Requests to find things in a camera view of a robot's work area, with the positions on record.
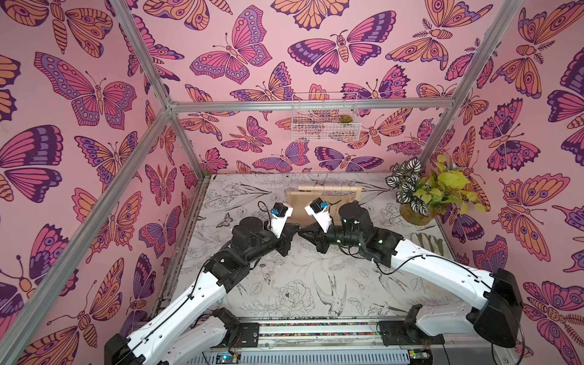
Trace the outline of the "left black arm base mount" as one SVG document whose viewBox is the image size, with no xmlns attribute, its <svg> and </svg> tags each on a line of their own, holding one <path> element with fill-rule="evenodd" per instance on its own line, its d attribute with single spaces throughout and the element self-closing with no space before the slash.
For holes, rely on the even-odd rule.
<svg viewBox="0 0 584 365">
<path fill-rule="evenodd" d="M 241 322 L 226 308 L 214 311 L 213 316 L 223 323 L 226 334 L 219 348 L 257 348 L 259 344 L 259 323 Z"/>
</svg>

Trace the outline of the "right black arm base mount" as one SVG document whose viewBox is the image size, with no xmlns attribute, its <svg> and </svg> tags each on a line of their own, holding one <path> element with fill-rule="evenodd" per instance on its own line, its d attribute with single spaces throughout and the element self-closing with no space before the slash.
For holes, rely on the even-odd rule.
<svg viewBox="0 0 584 365">
<path fill-rule="evenodd" d="M 444 345 L 443 335 L 427 335 L 417 326 L 416 316 L 423 306 L 413 305 L 402 319 L 380 321 L 377 331 L 384 346 L 391 345 Z"/>
</svg>

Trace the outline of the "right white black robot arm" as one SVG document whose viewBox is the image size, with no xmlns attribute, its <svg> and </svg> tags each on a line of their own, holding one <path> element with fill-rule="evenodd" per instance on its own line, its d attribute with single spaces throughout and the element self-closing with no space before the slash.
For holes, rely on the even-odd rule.
<svg viewBox="0 0 584 365">
<path fill-rule="evenodd" d="M 338 246 L 378 269 L 386 267 L 385 276 L 407 272 L 462 300 L 461 304 L 451 306 L 412 307 L 409 315 L 416 330 L 430 337 L 476 334 L 502 348 L 514 348 L 523 334 L 520 325 L 523 300 L 511 272 L 473 269 L 436 255 L 396 232 L 377 228 L 359 202 L 339 208 L 339 224 L 334 223 L 329 204 L 322 199 L 310 202 L 304 209 L 315 223 L 300 229 L 298 234 L 318 252 L 325 254 L 330 246 Z"/>
</svg>

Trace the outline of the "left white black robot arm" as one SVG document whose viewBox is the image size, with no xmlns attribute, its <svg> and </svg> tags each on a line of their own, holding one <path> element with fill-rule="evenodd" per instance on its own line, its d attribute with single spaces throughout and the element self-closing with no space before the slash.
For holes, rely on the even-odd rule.
<svg viewBox="0 0 584 365">
<path fill-rule="evenodd" d="M 240 321 L 225 308 L 204 313 L 222 301 L 252 266 L 273 251 L 282 256 L 300 225 L 275 217 L 265 224 L 245 217 L 231 239 L 203 266 L 198 277 L 166 309 L 128 336 L 113 336 L 104 347 L 106 364 L 184 364 L 220 344 L 237 341 Z"/>
</svg>

